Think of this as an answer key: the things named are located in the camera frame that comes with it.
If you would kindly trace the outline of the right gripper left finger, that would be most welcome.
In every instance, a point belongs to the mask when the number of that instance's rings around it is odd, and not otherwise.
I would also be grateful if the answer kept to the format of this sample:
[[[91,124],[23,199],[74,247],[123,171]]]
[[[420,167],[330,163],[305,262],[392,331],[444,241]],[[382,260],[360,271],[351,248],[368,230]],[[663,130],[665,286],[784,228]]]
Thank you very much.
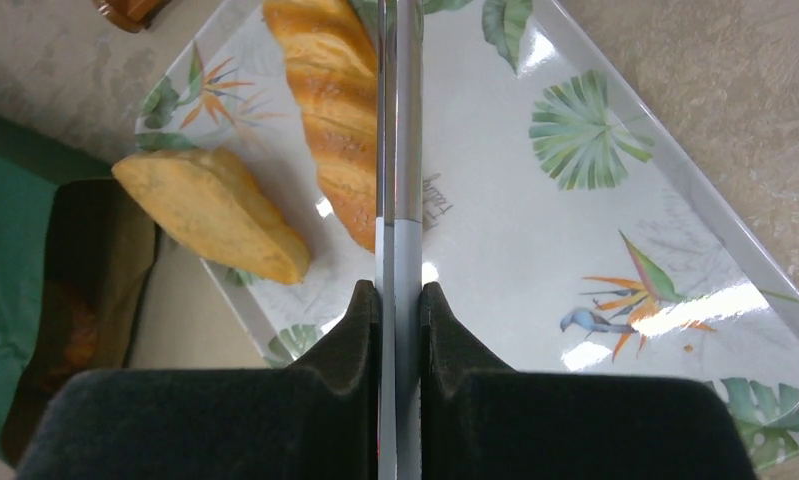
[[[379,297],[282,369],[93,370],[52,400],[20,479],[373,479]]]

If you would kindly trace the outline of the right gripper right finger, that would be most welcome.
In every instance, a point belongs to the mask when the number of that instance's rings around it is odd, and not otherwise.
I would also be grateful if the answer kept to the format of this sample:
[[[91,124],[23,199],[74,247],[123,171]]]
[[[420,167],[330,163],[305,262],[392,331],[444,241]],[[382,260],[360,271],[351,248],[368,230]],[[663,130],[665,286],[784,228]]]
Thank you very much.
[[[731,416],[705,385],[514,370],[420,296],[426,479],[752,479]]]

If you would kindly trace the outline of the leaf pattern serving tray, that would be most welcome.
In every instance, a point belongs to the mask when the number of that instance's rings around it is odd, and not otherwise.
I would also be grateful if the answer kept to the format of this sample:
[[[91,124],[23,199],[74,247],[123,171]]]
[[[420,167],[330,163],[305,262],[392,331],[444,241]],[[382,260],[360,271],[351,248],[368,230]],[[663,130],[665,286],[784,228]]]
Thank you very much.
[[[511,367],[699,380],[758,469],[799,454],[799,293],[554,1],[427,1],[422,279]],[[235,151],[308,241],[283,286],[207,263],[266,363],[337,324],[372,255],[320,191],[259,1],[225,1],[139,147]]]

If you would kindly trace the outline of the yellow fake bread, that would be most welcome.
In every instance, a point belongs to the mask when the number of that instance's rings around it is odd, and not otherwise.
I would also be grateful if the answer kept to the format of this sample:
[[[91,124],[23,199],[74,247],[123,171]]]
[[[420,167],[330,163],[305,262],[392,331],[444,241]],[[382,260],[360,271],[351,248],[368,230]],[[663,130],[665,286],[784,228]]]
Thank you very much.
[[[206,260],[284,285],[309,271],[301,237],[224,147],[135,153],[112,174],[170,237]]]

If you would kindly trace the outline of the green paper bag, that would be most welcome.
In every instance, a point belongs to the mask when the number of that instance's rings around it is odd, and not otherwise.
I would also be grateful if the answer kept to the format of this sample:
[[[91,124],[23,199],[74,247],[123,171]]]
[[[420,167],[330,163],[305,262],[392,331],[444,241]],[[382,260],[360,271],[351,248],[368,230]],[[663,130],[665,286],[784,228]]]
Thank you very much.
[[[125,366],[156,240],[108,164],[0,117],[0,459],[73,376]]]

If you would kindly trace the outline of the fake baguette bread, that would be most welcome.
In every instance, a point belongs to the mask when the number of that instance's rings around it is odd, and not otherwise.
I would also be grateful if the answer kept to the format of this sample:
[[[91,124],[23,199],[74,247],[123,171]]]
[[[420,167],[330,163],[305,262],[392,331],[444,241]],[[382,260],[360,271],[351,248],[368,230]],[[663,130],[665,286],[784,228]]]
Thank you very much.
[[[266,1],[265,23],[284,55],[316,181],[362,248],[375,248],[376,54],[346,1]]]

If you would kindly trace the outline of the metal tongs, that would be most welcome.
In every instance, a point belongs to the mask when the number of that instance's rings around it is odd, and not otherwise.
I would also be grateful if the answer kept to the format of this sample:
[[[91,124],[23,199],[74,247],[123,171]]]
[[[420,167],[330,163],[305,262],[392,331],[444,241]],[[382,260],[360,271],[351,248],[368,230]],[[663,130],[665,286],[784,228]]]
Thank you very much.
[[[422,476],[422,39],[419,1],[381,1],[376,288],[381,298],[381,479]]]

